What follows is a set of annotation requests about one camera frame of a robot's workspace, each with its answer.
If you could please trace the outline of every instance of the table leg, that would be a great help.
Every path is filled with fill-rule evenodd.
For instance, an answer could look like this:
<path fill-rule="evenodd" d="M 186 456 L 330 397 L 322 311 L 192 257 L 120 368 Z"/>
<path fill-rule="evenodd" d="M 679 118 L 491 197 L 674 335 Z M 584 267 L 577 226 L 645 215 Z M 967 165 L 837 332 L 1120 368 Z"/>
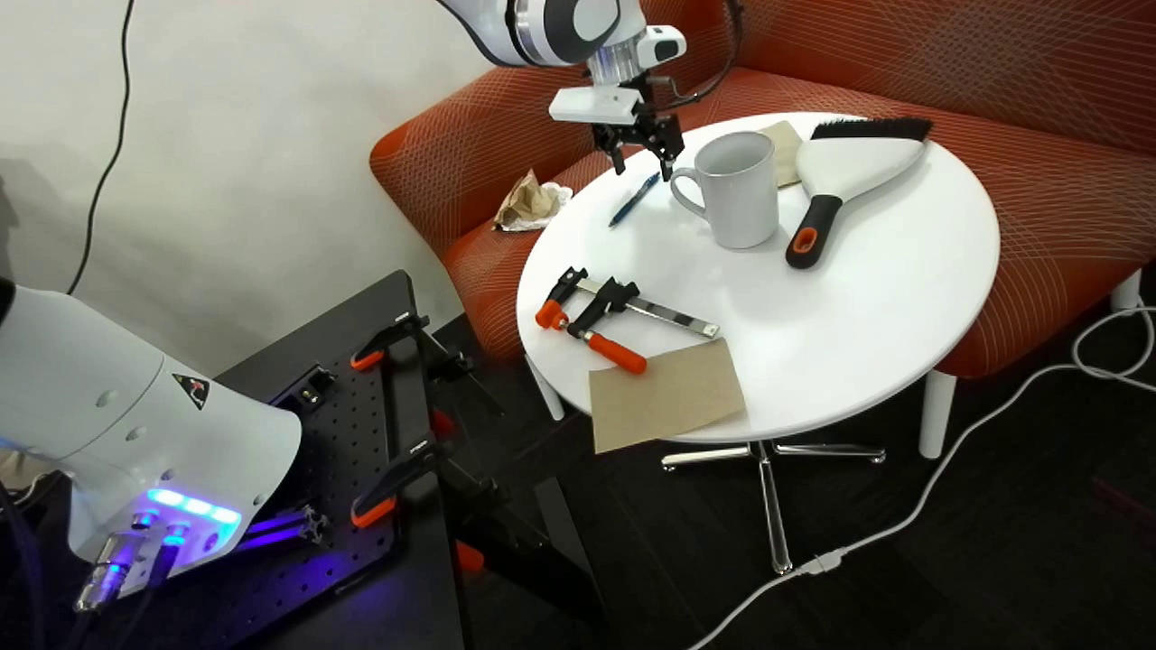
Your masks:
<path fill-rule="evenodd" d="M 707 449 L 707 451 L 660 456 L 660 469 L 674 474 L 679 465 L 720 462 L 720 459 L 750 459 L 750 449 Z"/>
<path fill-rule="evenodd" d="M 781 504 L 781 491 L 776 491 L 776 480 L 772 480 L 769 449 L 756 444 L 756 456 L 758 456 L 758 491 L 763 491 L 769 567 L 776 574 L 787 574 L 794 564 L 790 564 L 787 523 L 782 523 L 782 504 Z"/>
<path fill-rule="evenodd" d="M 1126 311 L 1132 315 L 1133 308 L 1146 302 L 1142 278 L 1146 278 L 1146 269 L 1133 269 L 1114 290 L 1114 311 Z"/>
<path fill-rule="evenodd" d="M 866 444 L 772 444 L 772 456 L 781 456 L 781 459 L 864 459 L 869 465 L 882 465 L 890 459 L 884 449 L 866 449 Z"/>
<path fill-rule="evenodd" d="M 956 379 L 946 375 L 946 370 L 928 370 L 928 379 L 923 379 L 923 415 L 920 415 L 920 428 L 917 428 L 917 451 L 923 459 L 938 459 L 943 456 L 955 382 Z"/>
<path fill-rule="evenodd" d="M 556 390 L 545 382 L 545 375 L 533 368 L 530 352 L 527 352 L 527 368 L 530 368 L 530 375 L 533 375 L 533 382 L 539 382 L 539 394 L 540 394 L 540 403 L 545 403 L 550 417 L 551 417 L 551 421 L 564 421 L 567 406 L 564 406 L 564 402 L 556 397 Z"/>

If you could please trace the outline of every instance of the white mug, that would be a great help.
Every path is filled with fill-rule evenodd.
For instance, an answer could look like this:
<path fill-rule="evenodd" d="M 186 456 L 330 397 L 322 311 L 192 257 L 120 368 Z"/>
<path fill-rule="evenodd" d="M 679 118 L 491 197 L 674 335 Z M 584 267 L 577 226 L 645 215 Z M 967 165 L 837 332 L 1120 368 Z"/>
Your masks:
<path fill-rule="evenodd" d="M 670 171 L 670 196 L 710 225 L 723 250 L 750 250 L 781 230 L 781 190 L 772 180 L 772 139 L 737 128 L 707 139 L 693 165 Z"/>

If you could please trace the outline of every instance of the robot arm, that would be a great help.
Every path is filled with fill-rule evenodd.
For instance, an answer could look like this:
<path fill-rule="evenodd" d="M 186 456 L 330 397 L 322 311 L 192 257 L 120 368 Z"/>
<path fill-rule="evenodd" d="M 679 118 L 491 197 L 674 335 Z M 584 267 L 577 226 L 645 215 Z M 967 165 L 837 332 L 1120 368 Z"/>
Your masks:
<path fill-rule="evenodd" d="M 684 151 L 674 114 L 645 103 L 643 74 L 686 53 L 670 25 L 645 25 L 639 0 L 442 0 L 496 66 L 584 66 L 593 85 L 564 85 L 550 114 L 589 122 L 621 171 L 621 145 L 657 155 L 663 178 Z"/>
<path fill-rule="evenodd" d="M 71 480 L 74 606 L 227 556 L 300 449 L 300 417 L 149 345 L 66 291 L 0 278 L 0 444 Z"/>

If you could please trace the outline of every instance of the mug handle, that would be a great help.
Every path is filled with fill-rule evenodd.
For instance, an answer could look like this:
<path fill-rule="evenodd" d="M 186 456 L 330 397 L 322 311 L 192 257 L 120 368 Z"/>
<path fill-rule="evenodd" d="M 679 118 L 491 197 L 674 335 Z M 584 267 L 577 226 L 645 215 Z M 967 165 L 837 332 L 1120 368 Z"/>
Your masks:
<path fill-rule="evenodd" d="M 699 201 L 693 201 L 689 196 L 679 190 L 679 178 L 686 178 L 686 180 L 697 185 L 693 171 L 674 165 L 674 171 L 670 171 L 670 180 L 669 180 L 670 197 L 679 197 L 686 209 L 693 209 L 697 215 L 705 215 L 707 209 L 705 209 Z"/>

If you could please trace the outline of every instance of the cardboard piece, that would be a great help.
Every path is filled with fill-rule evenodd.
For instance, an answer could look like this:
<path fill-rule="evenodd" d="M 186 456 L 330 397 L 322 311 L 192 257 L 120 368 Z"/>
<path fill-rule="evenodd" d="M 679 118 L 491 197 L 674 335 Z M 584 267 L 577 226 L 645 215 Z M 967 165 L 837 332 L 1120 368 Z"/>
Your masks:
<path fill-rule="evenodd" d="M 772 180 L 776 180 L 776 186 L 799 185 L 794 157 L 799 157 L 802 137 L 794 132 L 794 127 L 790 122 L 772 122 L 763 132 L 772 139 Z"/>
<path fill-rule="evenodd" d="M 679 435 L 743 410 L 725 341 L 650 357 L 645 375 L 589 370 L 593 451 Z"/>

